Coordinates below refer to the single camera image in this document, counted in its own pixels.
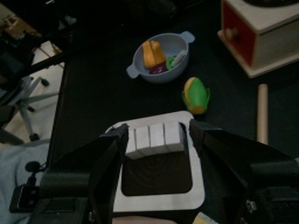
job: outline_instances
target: black tabletop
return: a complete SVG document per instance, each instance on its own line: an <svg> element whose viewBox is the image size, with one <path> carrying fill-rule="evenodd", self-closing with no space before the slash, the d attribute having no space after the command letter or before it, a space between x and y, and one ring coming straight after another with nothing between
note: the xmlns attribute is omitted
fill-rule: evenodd
<svg viewBox="0 0 299 224"><path fill-rule="evenodd" d="M268 145L299 157L299 63L249 79L219 40L220 1L191 7L161 30L116 32L65 63L50 138L50 161L95 139L117 122L185 110L183 86L196 76L209 88L197 121L256 139L257 85L268 85ZM136 48L155 34L189 31L191 58L183 75L155 85L132 80L127 67Z"/></svg>

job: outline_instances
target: white plate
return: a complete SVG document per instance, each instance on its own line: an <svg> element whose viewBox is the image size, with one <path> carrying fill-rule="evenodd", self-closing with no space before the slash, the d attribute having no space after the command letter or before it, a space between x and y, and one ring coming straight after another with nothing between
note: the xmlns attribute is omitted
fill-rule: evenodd
<svg viewBox="0 0 299 224"><path fill-rule="evenodd" d="M204 188L201 179L201 162L196 150L192 147L192 139L189 136L189 121L192 114L188 111L179 111L169 114L148 116L125 122L116 123L111 128L117 128L123 123L128 128L136 129L155 123L167 123L177 121L183 123L187 131L187 141L189 147L191 160L191 179L192 188L187 193L125 196L121 192L121 170L116 187L116 200L113 212L141 212L141 211L167 211L167 210L188 210L197 208L204 201Z"/></svg>

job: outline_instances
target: green toy vegetable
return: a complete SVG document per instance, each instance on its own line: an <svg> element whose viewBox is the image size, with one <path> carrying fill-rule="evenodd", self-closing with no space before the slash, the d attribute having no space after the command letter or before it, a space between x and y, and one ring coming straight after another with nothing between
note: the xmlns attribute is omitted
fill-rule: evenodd
<svg viewBox="0 0 299 224"><path fill-rule="evenodd" d="M209 98L209 89L204 87L199 78L191 77L184 84L181 99L187 106L187 109L193 115L205 113Z"/></svg>

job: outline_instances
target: chair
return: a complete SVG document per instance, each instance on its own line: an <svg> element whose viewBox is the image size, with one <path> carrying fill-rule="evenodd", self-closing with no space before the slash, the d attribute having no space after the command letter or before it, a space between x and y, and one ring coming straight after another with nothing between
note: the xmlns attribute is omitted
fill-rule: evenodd
<svg viewBox="0 0 299 224"><path fill-rule="evenodd" d="M30 141L38 140L28 116L28 110L33 112L30 103L53 97L58 92L30 96L38 83L45 87L49 85L45 79L38 77L34 80L25 72L33 63L32 47L26 50L22 47L13 48L4 41L0 46L0 142L21 144L24 141L5 131L5 125L10 122L16 112L20 111L29 139Z"/></svg>
<svg viewBox="0 0 299 224"><path fill-rule="evenodd" d="M30 76L25 76L20 79L18 84L14 86L14 89L6 91L0 99L0 114L2 115L2 121L0 121L1 129L0 129L0 142L9 144L22 144L24 141L17 138L12 133L4 130L5 125L10 122L14 114L20 111L20 115L22 118L22 124L25 130L29 135L30 141L38 140L38 135L33 132L30 119L28 116L28 111L33 112L34 109L30 107L30 103L41 101L54 95L58 92L53 92L49 94L40 94L36 96L30 96L36 86L41 83L45 87L49 85L48 81L38 77L34 81L32 81Z"/></svg>

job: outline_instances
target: white foam block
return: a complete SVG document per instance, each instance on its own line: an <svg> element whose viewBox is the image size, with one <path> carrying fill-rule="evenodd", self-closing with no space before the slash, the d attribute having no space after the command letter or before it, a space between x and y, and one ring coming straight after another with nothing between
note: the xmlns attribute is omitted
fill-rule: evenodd
<svg viewBox="0 0 299 224"><path fill-rule="evenodd" d="M144 156L152 156L155 154L149 144L148 126L135 129L135 147Z"/></svg>
<svg viewBox="0 0 299 224"><path fill-rule="evenodd" d="M141 158L143 155L136 150L136 131L131 129L128 131L128 141L127 141L127 147L125 147L125 155L131 159Z"/></svg>
<svg viewBox="0 0 299 224"><path fill-rule="evenodd" d="M149 142L151 147L157 154L169 152L164 145L164 124L161 122L149 125Z"/></svg>
<svg viewBox="0 0 299 224"><path fill-rule="evenodd" d="M164 143L169 151L183 151L183 127L179 122L164 123Z"/></svg>

